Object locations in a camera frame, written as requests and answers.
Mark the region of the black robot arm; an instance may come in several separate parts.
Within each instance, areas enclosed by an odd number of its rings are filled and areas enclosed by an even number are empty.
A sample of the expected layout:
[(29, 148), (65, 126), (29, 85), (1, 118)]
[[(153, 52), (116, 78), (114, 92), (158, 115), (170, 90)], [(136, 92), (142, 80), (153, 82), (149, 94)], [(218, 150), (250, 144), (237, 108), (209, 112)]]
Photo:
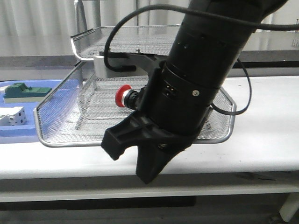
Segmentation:
[(115, 102), (133, 112), (105, 131), (114, 160), (138, 147), (136, 175), (150, 183), (199, 135), (213, 100), (255, 28), (186, 14), (170, 53), (140, 91), (121, 86)]

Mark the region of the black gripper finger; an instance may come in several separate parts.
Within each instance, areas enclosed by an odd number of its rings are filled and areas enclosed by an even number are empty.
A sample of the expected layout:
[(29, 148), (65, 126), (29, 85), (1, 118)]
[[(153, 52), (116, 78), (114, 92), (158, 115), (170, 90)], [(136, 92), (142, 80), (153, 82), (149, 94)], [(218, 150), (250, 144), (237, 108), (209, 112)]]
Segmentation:
[(143, 113), (134, 111), (119, 124), (105, 130), (101, 147), (115, 161), (128, 147), (161, 138), (161, 129)]
[(177, 145), (150, 143), (138, 146), (135, 173), (145, 184), (148, 184), (179, 153), (180, 147)]

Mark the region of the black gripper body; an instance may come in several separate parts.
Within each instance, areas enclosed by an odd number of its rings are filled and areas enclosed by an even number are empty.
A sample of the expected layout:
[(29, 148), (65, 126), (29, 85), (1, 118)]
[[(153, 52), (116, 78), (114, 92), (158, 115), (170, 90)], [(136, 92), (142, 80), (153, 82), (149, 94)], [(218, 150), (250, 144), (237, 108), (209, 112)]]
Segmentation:
[(134, 65), (113, 67), (108, 59), (127, 58), (129, 54), (149, 58), (150, 70), (146, 89), (138, 110), (161, 129), (161, 138), (154, 144), (171, 144), (180, 147), (180, 152), (189, 147), (200, 133), (206, 114), (219, 86), (202, 84), (198, 74), (173, 70), (166, 56), (141, 53), (108, 52), (104, 55), (107, 68), (115, 72), (135, 71)]

